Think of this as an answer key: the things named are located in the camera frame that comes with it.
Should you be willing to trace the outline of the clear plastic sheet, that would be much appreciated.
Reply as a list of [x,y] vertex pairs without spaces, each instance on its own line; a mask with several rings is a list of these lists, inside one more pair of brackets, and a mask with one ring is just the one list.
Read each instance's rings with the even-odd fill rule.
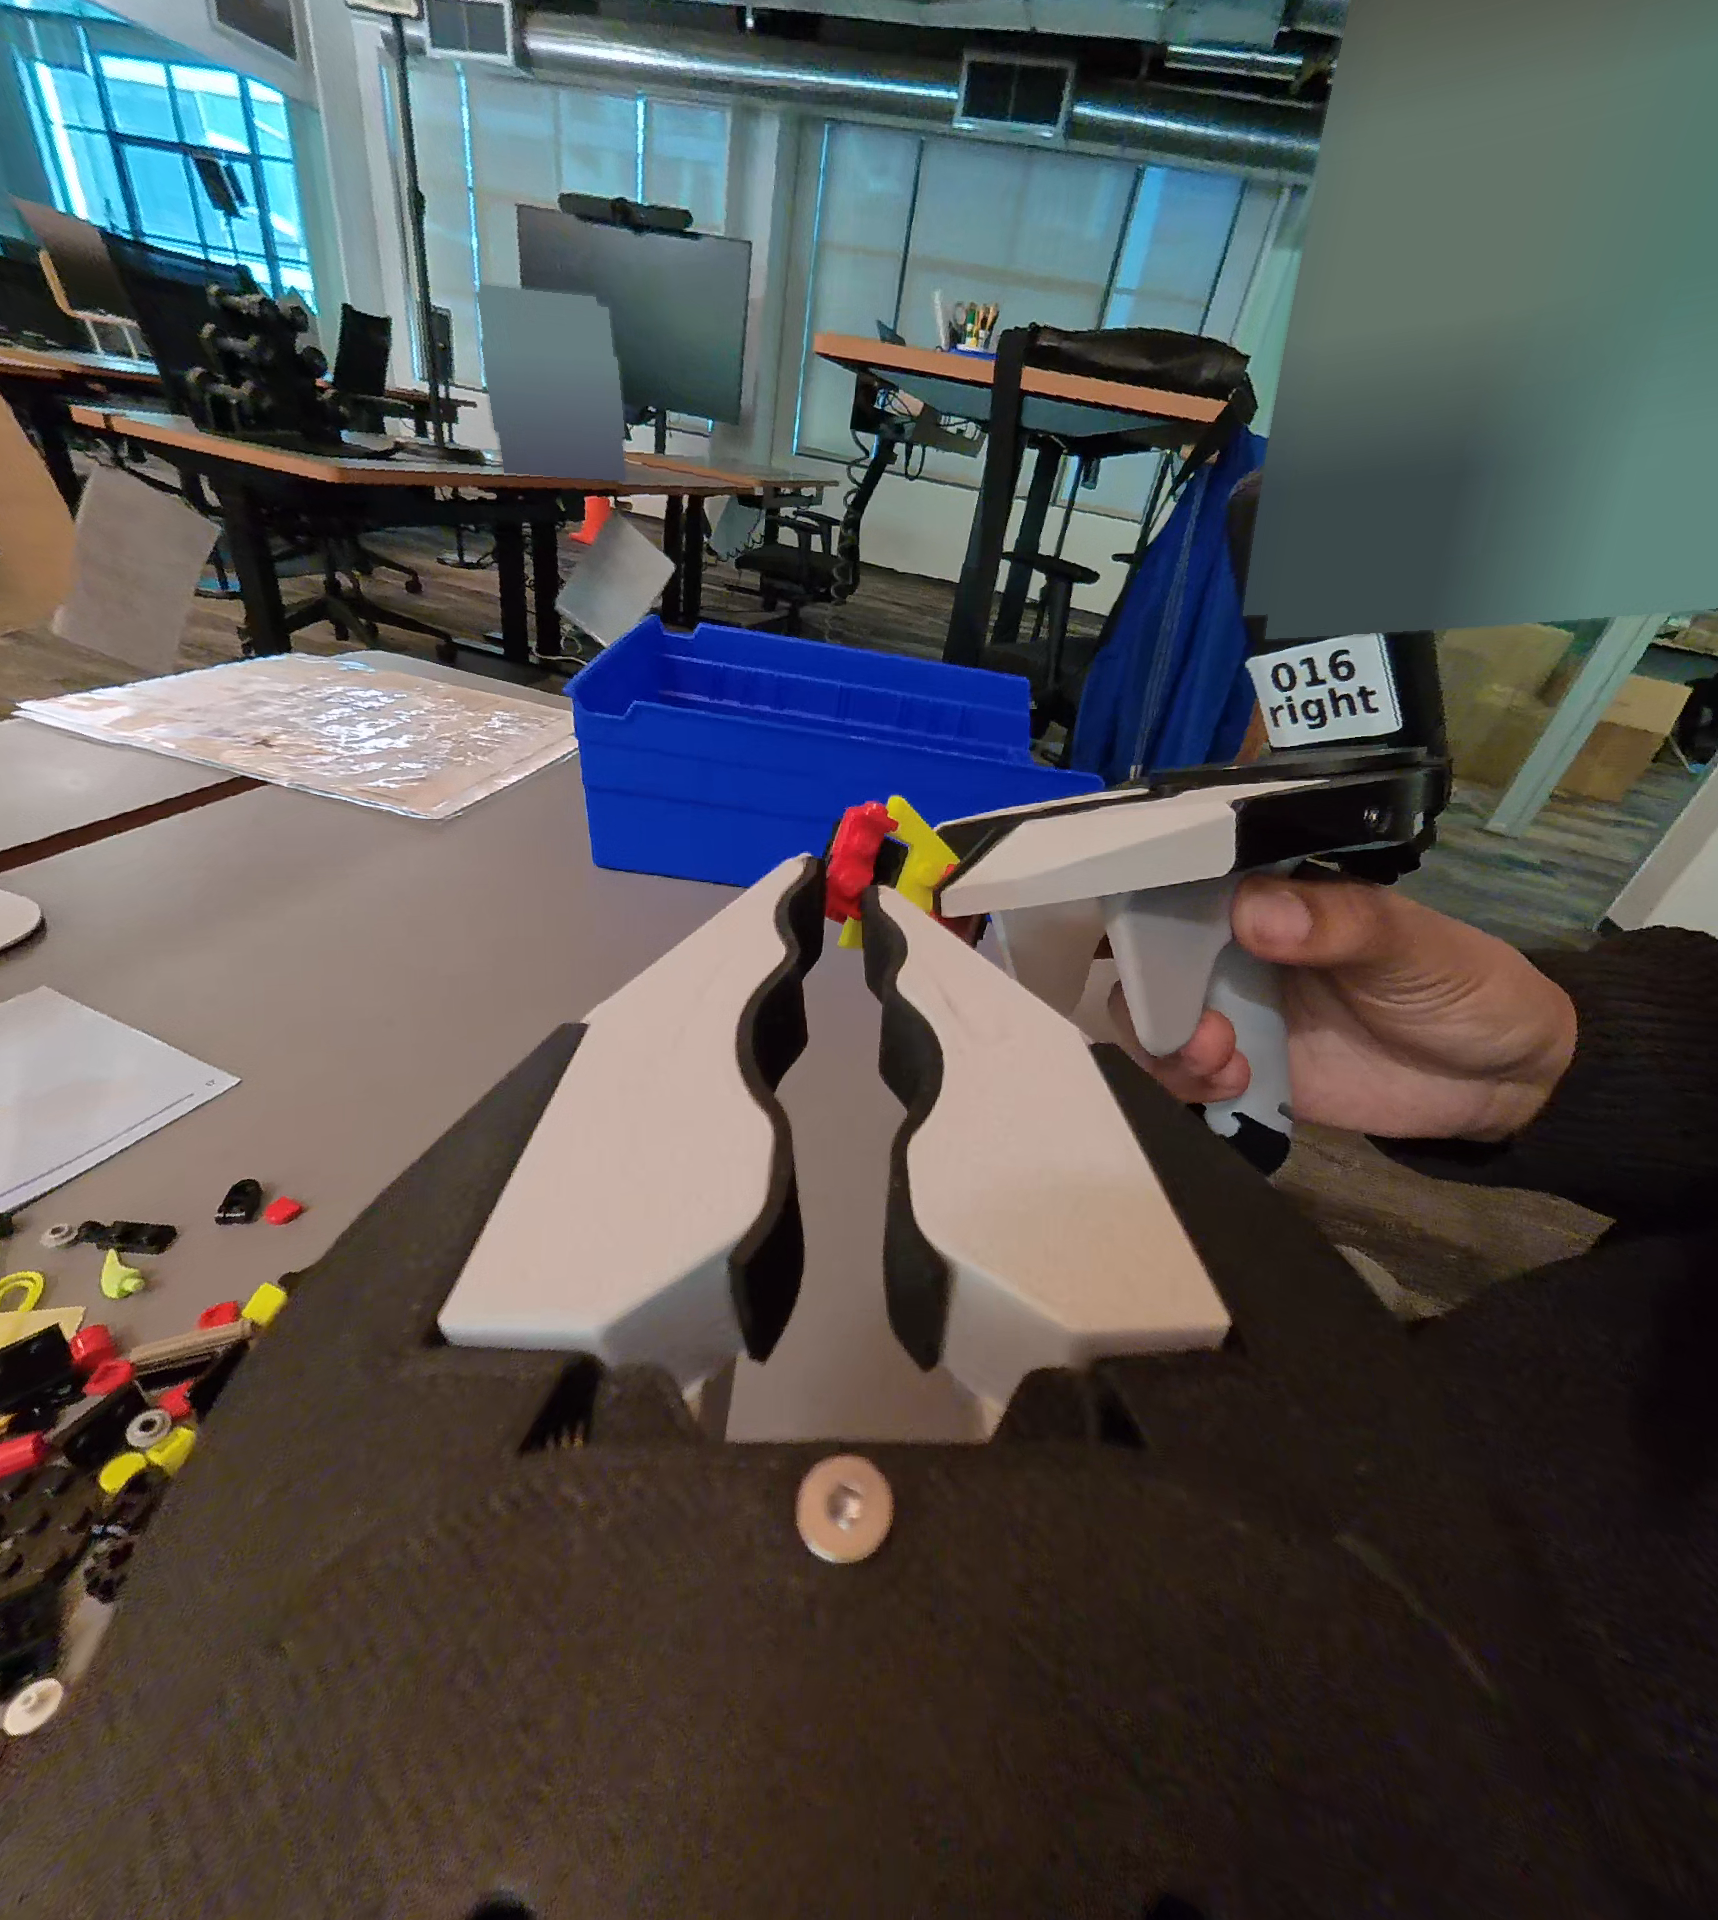
[[349,657],[212,665],[26,700],[15,716],[426,823],[577,755],[568,706]]

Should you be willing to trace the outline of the cardboard box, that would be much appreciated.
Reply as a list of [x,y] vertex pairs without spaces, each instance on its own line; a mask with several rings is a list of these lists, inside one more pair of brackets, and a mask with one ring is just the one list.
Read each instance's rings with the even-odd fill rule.
[[[1443,632],[1437,666],[1459,783],[1506,787],[1588,655],[1588,638],[1547,623]],[[1660,751],[1683,706],[1683,682],[1629,674],[1556,793],[1618,804]]]

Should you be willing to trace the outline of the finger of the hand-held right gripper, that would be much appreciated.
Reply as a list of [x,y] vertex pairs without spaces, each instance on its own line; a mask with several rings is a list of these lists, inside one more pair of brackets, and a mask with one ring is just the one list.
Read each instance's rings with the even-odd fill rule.
[[990,918],[1005,972],[1071,1019],[1109,937],[1140,1036],[1188,1036],[1206,1006],[1283,1033],[1278,972],[1233,954],[1235,874],[1321,850],[1330,779],[1261,777],[972,819],[941,918]]

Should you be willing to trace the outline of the person's right hand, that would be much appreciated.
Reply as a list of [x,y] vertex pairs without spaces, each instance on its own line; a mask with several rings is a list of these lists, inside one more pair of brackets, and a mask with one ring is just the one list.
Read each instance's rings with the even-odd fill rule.
[[1520,949],[1350,878],[1247,874],[1229,929],[1278,967],[1287,1109],[1379,1140],[1495,1141],[1572,1067],[1577,1011]]

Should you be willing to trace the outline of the computer monitor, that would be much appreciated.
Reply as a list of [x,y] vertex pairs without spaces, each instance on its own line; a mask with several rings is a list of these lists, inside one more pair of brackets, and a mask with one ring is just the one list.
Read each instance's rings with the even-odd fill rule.
[[633,412],[738,424],[750,263],[746,238],[697,231],[687,207],[597,194],[515,204],[521,284],[605,307]]

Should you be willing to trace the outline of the wooden top standing desk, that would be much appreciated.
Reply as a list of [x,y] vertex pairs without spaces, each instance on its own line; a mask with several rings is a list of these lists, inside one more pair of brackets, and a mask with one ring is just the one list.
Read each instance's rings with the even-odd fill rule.
[[1014,646],[1026,591],[1048,583],[1048,561],[1034,547],[1066,467],[1083,476],[1109,460],[1158,451],[1178,457],[1183,485],[1237,429],[1229,406],[1219,401],[1029,370],[1022,327],[1004,327],[990,357],[840,330],[814,334],[819,361],[853,371],[858,383],[917,398],[941,421],[986,429],[968,555],[941,646],[950,665],[989,665],[996,648]]

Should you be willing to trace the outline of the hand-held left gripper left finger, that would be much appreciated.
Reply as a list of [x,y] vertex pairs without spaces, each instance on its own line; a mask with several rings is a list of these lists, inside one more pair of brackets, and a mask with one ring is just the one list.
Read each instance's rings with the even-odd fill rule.
[[821,856],[794,854],[565,1026],[559,1077],[438,1308],[453,1346],[582,1352],[695,1391],[776,1352],[804,1225],[782,1076]]

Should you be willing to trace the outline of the person's right forearm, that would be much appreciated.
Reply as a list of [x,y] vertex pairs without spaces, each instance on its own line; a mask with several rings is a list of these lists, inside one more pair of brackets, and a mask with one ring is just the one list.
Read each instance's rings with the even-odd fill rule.
[[1497,1141],[1374,1137],[1430,1178],[1543,1190],[1627,1231],[1718,1226],[1718,940],[1649,927],[1533,963],[1574,1004],[1574,1056]]

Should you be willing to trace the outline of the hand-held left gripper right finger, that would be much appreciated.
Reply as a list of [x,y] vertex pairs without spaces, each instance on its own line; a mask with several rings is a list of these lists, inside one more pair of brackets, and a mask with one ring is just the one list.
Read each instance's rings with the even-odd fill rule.
[[895,891],[863,896],[890,1140],[880,1278],[909,1361],[989,1423],[1025,1377],[1215,1352],[1206,1275],[1107,1064],[1124,1056]]

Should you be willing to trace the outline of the black bag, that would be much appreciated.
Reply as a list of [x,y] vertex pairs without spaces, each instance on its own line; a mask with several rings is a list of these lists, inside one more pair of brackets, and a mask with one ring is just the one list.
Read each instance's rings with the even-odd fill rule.
[[1029,370],[1140,393],[1219,401],[1229,406],[1237,425],[1256,417],[1247,357],[1229,340],[1158,326],[1066,330],[1048,324],[1025,326],[1022,338]]

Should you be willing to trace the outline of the yellow wing lego assembly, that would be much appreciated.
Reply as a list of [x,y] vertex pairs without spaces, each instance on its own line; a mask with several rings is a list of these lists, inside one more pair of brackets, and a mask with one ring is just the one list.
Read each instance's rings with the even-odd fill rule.
[[[895,891],[904,896],[910,906],[921,909],[930,918],[936,918],[936,892],[941,887],[941,879],[955,872],[957,854],[950,850],[950,845],[941,838],[936,828],[932,828],[918,810],[901,796],[892,796],[885,800],[890,805],[892,822],[895,822],[895,838],[904,845],[904,865],[895,874],[892,887],[882,884],[885,878],[885,863],[880,863],[877,883],[872,887]],[[840,927],[836,946],[860,946],[863,943],[863,918],[846,927]]]

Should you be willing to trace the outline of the lego instruction booklet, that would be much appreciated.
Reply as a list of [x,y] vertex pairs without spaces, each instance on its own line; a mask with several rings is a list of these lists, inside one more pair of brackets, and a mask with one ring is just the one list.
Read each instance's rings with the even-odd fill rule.
[[51,987],[0,1000],[0,1214],[235,1083],[235,1073]]

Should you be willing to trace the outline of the blue plastic bin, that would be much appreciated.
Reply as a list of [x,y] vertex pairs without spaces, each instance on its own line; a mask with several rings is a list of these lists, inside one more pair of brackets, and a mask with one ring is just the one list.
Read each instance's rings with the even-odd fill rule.
[[821,852],[845,810],[904,796],[940,827],[1085,796],[1041,764],[1014,674],[656,612],[571,680],[595,865],[750,884]]

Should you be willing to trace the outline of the black office chair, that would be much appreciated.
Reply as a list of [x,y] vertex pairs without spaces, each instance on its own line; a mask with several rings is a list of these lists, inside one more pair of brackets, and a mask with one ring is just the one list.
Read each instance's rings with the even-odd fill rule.
[[801,633],[812,605],[845,605],[860,588],[863,502],[853,493],[841,515],[819,508],[786,508],[767,515],[765,539],[733,557],[759,593],[754,632]]

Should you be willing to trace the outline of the pile of loose lego pieces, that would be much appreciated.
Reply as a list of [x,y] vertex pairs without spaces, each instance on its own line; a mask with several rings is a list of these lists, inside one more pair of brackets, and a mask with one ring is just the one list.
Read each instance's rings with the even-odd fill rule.
[[57,1716],[199,1426],[294,1290],[258,1282],[131,1341],[48,1308],[44,1271],[7,1268],[13,1234],[0,1214],[0,1767]]

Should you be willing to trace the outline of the long wooden top desk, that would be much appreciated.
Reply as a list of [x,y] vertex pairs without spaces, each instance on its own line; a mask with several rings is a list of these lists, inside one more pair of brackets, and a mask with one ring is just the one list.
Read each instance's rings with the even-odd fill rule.
[[791,497],[819,497],[826,476],[796,470],[731,470],[678,462],[666,454],[627,454],[619,483],[506,472],[491,462],[465,463],[393,451],[383,460],[345,449],[299,451],[199,430],[180,416],[73,402],[73,424],[103,438],[122,438],[166,460],[181,476],[211,485],[221,514],[225,561],[241,593],[241,657],[267,660],[293,648],[299,628],[288,610],[272,561],[272,537],[294,515],[326,517],[343,534],[419,526],[488,526],[497,576],[497,635],[438,638],[440,662],[461,655],[488,660],[502,676],[530,676],[565,660],[557,612],[557,543],[565,506],[586,497],[659,497],[670,539],[673,576],[663,591],[670,623],[691,628],[700,610],[700,506],[710,497],[776,511]]

